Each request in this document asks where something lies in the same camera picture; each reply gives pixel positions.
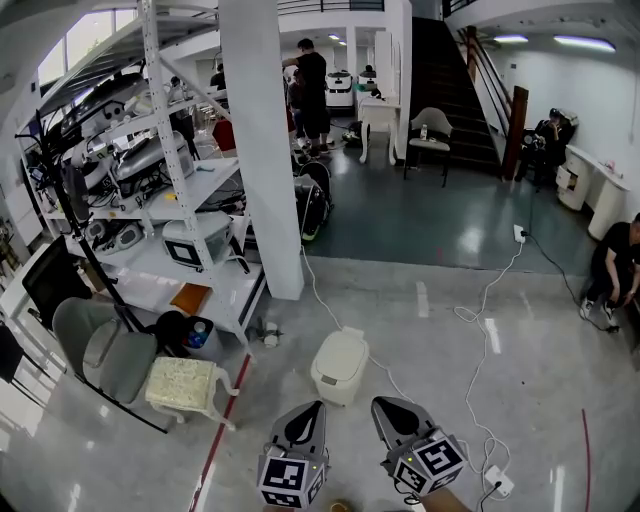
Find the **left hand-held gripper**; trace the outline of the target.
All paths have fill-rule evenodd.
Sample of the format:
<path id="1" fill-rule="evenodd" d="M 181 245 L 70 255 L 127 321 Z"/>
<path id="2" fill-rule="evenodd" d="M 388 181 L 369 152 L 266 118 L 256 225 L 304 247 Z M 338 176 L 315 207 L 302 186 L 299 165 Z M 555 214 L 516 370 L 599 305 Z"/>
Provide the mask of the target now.
<path id="1" fill-rule="evenodd" d="M 327 479 L 326 406 L 315 400 L 278 418 L 258 459 L 257 488 L 271 507 L 308 508 Z"/>

